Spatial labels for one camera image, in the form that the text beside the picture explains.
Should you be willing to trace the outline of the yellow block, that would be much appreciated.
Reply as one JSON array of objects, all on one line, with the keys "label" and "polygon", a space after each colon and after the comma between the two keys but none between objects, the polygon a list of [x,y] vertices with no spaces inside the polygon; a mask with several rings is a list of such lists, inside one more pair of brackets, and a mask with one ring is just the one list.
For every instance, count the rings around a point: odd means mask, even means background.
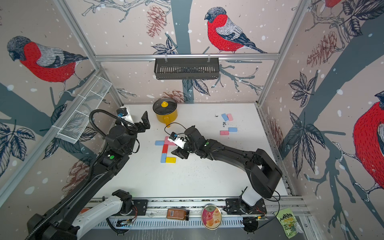
[{"label": "yellow block", "polygon": [[177,159],[175,157],[166,157],[166,163],[175,164]]}]

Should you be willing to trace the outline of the pink block cluster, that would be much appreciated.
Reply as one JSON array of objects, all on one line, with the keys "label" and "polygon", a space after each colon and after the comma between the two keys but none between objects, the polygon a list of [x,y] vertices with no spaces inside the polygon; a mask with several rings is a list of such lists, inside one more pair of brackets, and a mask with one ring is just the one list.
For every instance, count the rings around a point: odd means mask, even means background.
[{"label": "pink block cluster", "polygon": [[221,136],[228,136],[230,134],[229,131],[220,131]]}]

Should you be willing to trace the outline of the red block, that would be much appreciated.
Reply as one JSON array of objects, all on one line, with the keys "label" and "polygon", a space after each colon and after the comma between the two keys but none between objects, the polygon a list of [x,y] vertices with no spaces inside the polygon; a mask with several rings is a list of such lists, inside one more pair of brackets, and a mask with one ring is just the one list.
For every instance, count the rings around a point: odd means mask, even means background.
[{"label": "red block", "polygon": [[168,148],[169,148],[169,145],[163,145],[162,153],[163,154],[167,154],[168,153]]}]

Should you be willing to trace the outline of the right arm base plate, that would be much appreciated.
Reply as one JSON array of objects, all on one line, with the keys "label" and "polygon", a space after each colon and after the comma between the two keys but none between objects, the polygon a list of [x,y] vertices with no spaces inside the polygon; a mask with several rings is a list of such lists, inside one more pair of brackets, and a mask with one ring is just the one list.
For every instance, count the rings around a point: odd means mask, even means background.
[{"label": "right arm base plate", "polygon": [[223,211],[228,215],[266,215],[266,205],[264,199],[258,200],[255,205],[250,206],[239,198],[226,199]]}]

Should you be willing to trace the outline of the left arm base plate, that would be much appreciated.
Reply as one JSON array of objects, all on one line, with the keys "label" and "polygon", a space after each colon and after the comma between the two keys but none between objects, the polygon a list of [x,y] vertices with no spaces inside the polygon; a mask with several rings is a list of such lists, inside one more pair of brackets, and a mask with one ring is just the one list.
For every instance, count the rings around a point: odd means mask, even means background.
[{"label": "left arm base plate", "polygon": [[120,216],[145,216],[148,208],[146,199],[128,199],[123,201]]}]

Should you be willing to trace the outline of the blue block cluster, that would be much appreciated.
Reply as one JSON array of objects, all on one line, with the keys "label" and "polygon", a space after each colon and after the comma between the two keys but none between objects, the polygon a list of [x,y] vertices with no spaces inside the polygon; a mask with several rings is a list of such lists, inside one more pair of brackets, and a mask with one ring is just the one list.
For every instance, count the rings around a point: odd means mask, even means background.
[{"label": "blue block cluster", "polygon": [[228,131],[235,133],[238,132],[238,128],[228,128]]},{"label": "blue block cluster", "polygon": [[166,163],[166,159],[167,159],[167,154],[166,153],[162,153],[161,163]]}]

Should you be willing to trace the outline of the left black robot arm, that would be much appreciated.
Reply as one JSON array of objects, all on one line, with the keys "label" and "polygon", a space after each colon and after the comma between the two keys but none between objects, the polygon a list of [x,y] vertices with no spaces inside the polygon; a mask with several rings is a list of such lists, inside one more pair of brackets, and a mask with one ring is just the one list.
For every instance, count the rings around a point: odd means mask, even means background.
[{"label": "left black robot arm", "polygon": [[[94,114],[97,113],[116,120],[117,124],[108,134],[96,126]],[[84,217],[80,215],[93,196],[122,170],[130,155],[138,152],[134,148],[138,143],[138,134],[151,127],[148,112],[144,112],[141,122],[131,123],[121,113],[115,116],[96,109],[90,113],[89,122],[105,140],[101,153],[91,162],[86,178],[68,196],[44,215],[35,214],[29,219],[28,240],[79,240],[104,219],[119,212],[128,214],[134,209],[132,196],[126,191],[117,190],[108,201],[87,211]]]}]

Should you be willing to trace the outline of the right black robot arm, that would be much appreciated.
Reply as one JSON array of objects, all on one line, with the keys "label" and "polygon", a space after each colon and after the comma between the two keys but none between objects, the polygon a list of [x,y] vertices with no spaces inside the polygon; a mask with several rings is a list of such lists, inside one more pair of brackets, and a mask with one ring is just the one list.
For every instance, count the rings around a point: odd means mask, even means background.
[{"label": "right black robot arm", "polygon": [[263,204],[262,199],[272,198],[283,175],[266,151],[243,151],[213,139],[205,139],[195,126],[186,129],[182,134],[169,134],[168,140],[178,146],[172,154],[181,159],[187,159],[193,153],[201,159],[230,164],[247,174],[252,188],[245,188],[237,200],[227,204],[225,212],[228,214],[262,213],[257,203]]}]

